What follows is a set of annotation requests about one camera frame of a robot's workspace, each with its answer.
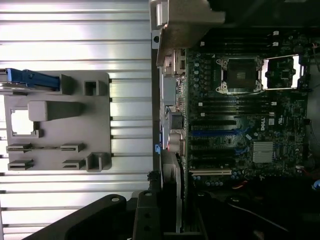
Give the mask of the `silver chipset heatsink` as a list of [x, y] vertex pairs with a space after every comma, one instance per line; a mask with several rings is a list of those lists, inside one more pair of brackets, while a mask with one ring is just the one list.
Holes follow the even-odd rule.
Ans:
[[252, 161], [255, 164], [272, 163], [275, 158], [275, 145], [272, 141], [254, 141], [252, 145]]

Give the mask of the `black expansion slot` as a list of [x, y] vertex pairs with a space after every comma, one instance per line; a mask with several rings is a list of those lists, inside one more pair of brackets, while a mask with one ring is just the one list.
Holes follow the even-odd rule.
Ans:
[[192, 127], [211, 128], [222, 126], [236, 126], [236, 120], [195, 120], [191, 122]]

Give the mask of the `black RAM slot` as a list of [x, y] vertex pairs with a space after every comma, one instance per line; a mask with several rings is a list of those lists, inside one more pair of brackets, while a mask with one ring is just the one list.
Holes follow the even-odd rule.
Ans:
[[248, 102], [248, 101], [253, 101], [253, 102], [269, 102], [272, 99], [269, 97], [263, 97], [263, 96], [244, 96], [244, 97], [207, 97], [207, 98], [202, 98], [198, 100], [198, 102], [204, 103], [213, 103], [213, 102]]
[[198, 108], [197, 112], [204, 113], [206, 116], [213, 115], [226, 115], [226, 116], [236, 116], [236, 115], [268, 115], [270, 112], [269, 108]]

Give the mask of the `green Dell motherboard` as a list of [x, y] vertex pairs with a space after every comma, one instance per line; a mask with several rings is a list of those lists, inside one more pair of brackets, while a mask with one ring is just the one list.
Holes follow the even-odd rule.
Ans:
[[[184, 95], [184, 172], [190, 190], [240, 189], [249, 181], [265, 178], [290, 178], [303, 174], [308, 157], [305, 126], [310, 92], [310, 63], [316, 44], [300, 29], [223, 30], [207, 34], [198, 45], [186, 51]], [[304, 75], [298, 88], [262, 90], [258, 94], [224, 95], [216, 92], [220, 83], [222, 57], [253, 56], [264, 59], [299, 55]], [[204, 98], [267, 97], [271, 101], [198, 102]], [[197, 109], [268, 108], [264, 115], [205, 115]], [[235, 120], [234, 126], [193, 127], [192, 121]], [[238, 130], [238, 135], [192, 136], [197, 130]], [[273, 142], [274, 160], [254, 163], [253, 142]], [[192, 175], [189, 170], [230, 169], [232, 175]]]

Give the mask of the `white expansion slot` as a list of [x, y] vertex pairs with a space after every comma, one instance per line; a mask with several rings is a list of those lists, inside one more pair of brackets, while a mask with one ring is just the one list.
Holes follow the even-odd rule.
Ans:
[[230, 176], [231, 169], [191, 169], [189, 172], [194, 176]]

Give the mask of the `open black PC case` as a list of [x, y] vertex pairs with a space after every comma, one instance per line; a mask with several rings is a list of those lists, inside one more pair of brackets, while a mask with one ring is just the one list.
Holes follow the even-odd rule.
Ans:
[[[305, 146], [308, 156], [303, 162], [303, 173], [295, 177], [267, 177], [253, 179], [242, 188], [193, 189], [194, 212], [200, 235], [190, 240], [208, 240], [197, 202], [204, 193], [217, 196], [243, 195], [250, 198], [267, 195], [320, 196], [320, 0], [208, 0], [213, 11], [225, 12], [225, 22], [212, 27], [194, 46], [208, 34], [239, 30], [302, 30], [316, 44], [309, 67], [309, 93], [305, 125]], [[157, 65], [158, 50], [152, 48], [152, 133], [154, 145], [176, 154], [184, 171], [186, 139], [184, 136], [184, 83], [186, 81], [186, 52], [190, 48], [173, 49], [165, 57], [162, 66]], [[162, 171], [150, 174], [152, 180], [160, 180], [158, 207], [163, 240], [169, 239], [163, 231], [161, 220]]]

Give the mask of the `grey metal case bracket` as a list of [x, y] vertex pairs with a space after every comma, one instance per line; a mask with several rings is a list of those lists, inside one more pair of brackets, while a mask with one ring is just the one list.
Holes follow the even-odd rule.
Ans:
[[226, 13], [214, 11], [208, 0], [149, 0], [152, 48], [158, 66], [173, 49], [193, 47], [212, 27], [225, 23]]

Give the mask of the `CPU socket with metal frame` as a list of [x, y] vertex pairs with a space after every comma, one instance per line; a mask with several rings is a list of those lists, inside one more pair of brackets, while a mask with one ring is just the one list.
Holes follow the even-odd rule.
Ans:
[[215, 91], [223, 95], [256, 95], [263, 91], [263, 60], [257, 56], [224, 56], [220, 66], [220, 82]]

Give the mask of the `open silver socket cover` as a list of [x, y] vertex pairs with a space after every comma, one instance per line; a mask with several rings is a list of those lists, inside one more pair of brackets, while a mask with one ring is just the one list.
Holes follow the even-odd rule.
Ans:
[[298, 54], [266, 58], [261, 68], [262, 90], [295, 90], [304, 70]]

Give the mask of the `grey plastic parts rack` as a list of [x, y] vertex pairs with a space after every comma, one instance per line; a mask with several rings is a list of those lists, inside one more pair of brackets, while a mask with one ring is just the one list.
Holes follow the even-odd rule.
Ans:
[[111, 167], [109, 76], [105, 71], [37, 71], [60, 78], [59, 91], [0, 85], [10, 171]]

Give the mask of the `blue expansion slot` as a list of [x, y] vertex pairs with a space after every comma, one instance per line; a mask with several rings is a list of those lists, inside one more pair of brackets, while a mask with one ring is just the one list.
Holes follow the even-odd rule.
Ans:
[[216, 136], [236, 136], [240, 132], [237, 129], [231, 130], [193, 130], [190, 134], [194, 137], [216, 137]]

